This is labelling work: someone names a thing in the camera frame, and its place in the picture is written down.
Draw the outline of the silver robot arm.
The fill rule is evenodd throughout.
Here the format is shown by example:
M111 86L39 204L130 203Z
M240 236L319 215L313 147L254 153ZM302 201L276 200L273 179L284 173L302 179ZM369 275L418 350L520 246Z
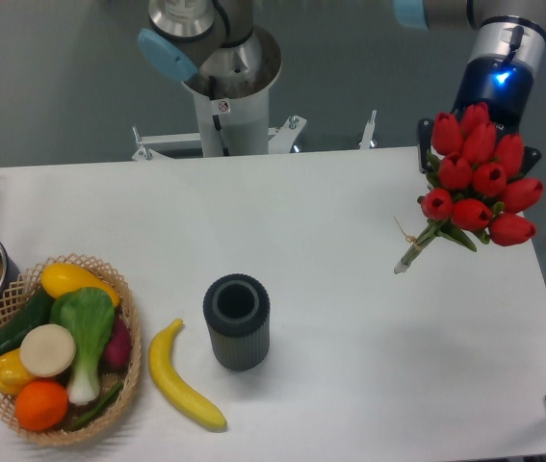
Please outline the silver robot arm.
M396 1L405 27L478 32L452 113L484 102L497 137L519 132L546 46L546 1Z

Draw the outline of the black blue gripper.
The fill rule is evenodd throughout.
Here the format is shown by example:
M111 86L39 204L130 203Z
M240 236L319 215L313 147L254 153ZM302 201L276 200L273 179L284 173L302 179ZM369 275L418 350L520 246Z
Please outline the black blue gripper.
M533 88L533 75L521 64L501 67L501 63L493 57L481 57L466 66L453 113L461 116L471 105L484 102L492 122L505 133L517 133ZM432 172L427 154L433 125L430 118L421 118L417 124L419 170L423 174ZM540 160L539 149L525 146L520 174L525 177Z

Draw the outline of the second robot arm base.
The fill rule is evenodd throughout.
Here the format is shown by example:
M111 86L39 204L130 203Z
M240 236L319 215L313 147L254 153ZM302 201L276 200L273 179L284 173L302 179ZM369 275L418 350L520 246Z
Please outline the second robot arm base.
M251 1L150 1L138 46L164 77L210 99L267 89L281 69L273 36L253 20Z

